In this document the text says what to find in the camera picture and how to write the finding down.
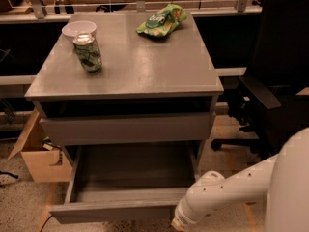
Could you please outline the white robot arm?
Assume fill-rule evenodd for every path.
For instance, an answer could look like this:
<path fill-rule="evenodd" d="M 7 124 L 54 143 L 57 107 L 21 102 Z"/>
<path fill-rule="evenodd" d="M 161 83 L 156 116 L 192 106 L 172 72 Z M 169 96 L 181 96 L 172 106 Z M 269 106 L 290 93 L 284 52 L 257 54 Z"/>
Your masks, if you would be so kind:
<path fill-rule="evenodd" d="M 228 204 L 262 198 L 265 232 L 309 232 L 309 129 L 288 139 L 277 155 L 229 178 L 204 174 L 177 204 L 172 226 L 184 231 Z"/>

